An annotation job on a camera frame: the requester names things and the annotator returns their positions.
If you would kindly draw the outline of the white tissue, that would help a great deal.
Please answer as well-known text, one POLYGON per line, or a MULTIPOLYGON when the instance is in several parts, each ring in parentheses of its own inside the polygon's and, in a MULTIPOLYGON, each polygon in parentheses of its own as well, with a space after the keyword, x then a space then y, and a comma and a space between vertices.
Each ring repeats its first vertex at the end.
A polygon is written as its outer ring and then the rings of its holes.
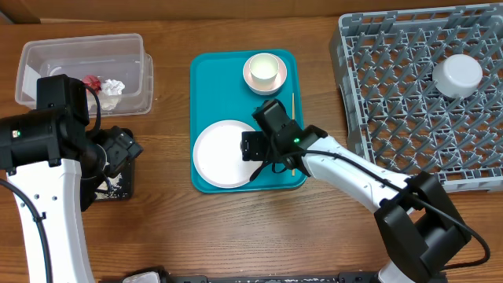
POLYGON ((97 92, 101 109, 112 111, 121 102, 125 85, 122 81, 115 79, 106 79, 97 92))

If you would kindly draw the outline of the red snack wrapper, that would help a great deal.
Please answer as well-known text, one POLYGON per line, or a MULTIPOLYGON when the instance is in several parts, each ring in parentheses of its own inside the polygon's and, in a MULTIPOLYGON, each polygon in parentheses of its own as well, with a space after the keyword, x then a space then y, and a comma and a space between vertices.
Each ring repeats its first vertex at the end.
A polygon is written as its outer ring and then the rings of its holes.
POLYGON ((99 94, 99 92, 101 91, 101 81, 100 81, 100 79, 97 76, 95 76, 95 75, 86 75, 83 78, 83 82, 87 86, 89 86, 90 88, 92 88, 96 94, 99 94))

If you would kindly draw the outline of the grey-green bowl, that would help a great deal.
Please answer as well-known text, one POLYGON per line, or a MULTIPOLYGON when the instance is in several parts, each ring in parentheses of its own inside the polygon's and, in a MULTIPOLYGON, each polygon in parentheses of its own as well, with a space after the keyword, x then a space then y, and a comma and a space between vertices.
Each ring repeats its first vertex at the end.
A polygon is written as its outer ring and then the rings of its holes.
POLYGON ((465 99, 472 95, 483 78, 479 62, 465 54, 455 54, 434 67, 432 79, 443 95, 465 99))

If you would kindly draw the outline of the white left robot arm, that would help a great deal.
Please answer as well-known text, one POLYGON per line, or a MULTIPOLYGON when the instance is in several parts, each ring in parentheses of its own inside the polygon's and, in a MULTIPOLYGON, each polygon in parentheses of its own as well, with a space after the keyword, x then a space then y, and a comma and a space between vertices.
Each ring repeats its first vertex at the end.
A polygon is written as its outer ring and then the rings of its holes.
POLYGON ((94 281, 82 213, 143 151, 126 128, 86 128, 94 93, 67 75, 43 77, 36 108, 1 120, 1 185, 15 196, 32 282, 94 281))

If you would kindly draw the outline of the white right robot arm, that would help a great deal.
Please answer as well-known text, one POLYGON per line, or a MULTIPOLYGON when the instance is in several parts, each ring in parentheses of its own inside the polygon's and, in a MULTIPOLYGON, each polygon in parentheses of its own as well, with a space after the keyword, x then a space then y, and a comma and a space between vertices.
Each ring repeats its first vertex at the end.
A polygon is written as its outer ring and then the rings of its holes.
POLYGON ((327 182, 373 214, 390 260, 370 282, 444 282, 447 270, 490 259, 488 243, 465 223, 434 175, 378 167, 326 131, 301 128, 278 99, 265 101, 252 117, 259 130, 242 134, 244 161, 283 164, 327 182))

